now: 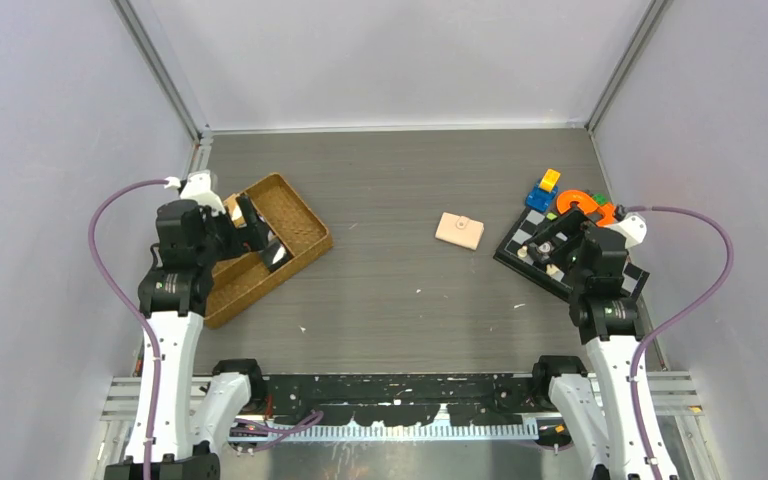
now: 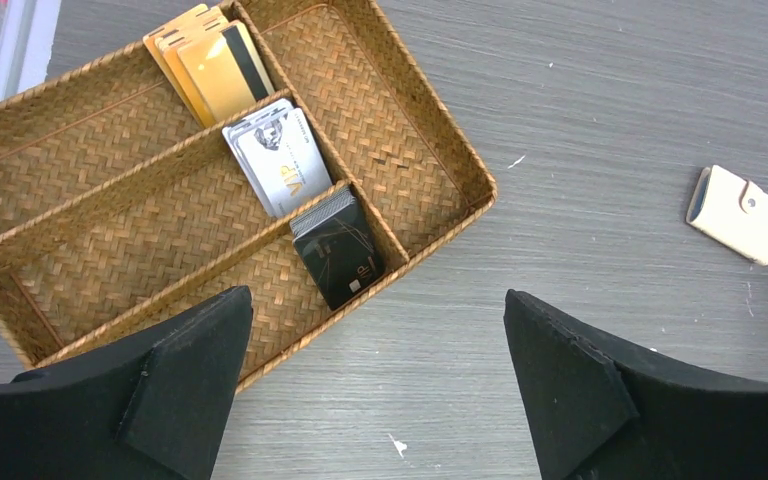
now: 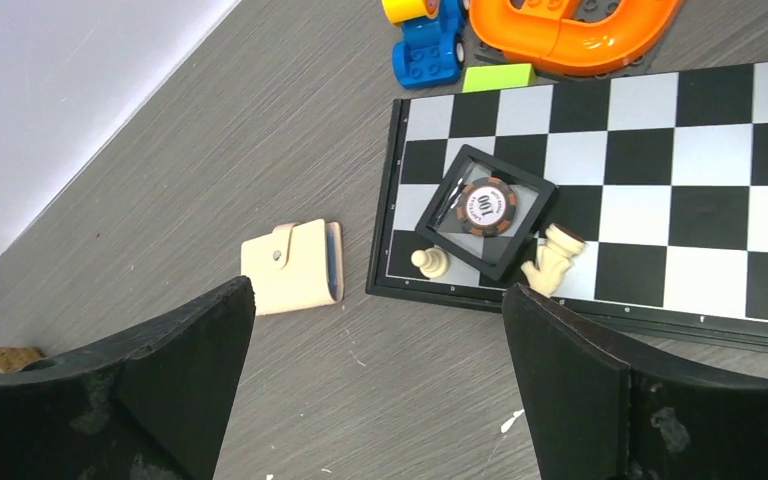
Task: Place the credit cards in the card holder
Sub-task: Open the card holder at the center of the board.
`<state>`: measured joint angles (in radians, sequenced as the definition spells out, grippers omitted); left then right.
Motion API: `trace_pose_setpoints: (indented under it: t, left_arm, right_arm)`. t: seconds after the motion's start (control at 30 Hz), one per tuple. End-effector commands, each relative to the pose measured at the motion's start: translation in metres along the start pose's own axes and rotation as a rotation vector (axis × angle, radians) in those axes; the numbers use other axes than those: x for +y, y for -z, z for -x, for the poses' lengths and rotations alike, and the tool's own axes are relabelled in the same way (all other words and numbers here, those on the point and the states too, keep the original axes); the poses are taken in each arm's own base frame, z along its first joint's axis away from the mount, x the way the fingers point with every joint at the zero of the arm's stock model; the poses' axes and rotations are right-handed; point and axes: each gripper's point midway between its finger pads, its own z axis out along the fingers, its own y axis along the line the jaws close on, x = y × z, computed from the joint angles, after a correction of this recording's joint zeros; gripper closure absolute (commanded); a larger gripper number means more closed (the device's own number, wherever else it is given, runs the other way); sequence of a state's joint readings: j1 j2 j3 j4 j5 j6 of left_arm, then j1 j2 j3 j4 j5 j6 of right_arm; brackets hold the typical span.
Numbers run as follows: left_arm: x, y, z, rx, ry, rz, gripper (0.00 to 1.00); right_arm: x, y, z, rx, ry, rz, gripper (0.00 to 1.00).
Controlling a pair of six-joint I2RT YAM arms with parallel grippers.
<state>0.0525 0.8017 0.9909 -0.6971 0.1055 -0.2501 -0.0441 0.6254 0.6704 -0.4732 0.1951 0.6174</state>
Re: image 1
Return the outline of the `beige card holder wallet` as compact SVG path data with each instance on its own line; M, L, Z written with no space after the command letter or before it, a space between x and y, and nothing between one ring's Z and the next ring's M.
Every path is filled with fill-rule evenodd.
M435 238L472 251L478 245L484 233L484 223L466 216L443 212Z

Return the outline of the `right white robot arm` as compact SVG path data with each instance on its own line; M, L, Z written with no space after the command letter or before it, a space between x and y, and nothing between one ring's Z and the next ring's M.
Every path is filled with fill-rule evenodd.
M573 207L528 243L540 264L560 259L566 266L569 316L593 367L543 355L533 367L531 397L561 414L586 478L677 479L649 388L639 309L623 289L628 239Z

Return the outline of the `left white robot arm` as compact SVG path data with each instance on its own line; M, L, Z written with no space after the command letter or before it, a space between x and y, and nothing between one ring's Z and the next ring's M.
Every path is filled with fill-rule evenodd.
M236 198L242 225L225 207L179 199L157 210L153 262L138 287L145 340L134 427L122 461L107 479L217 479L219 452L239 412L267 398L257 362L221 361L206 397L193 406L196 347L205 323L213 269L268 245L268 225L246 195Z

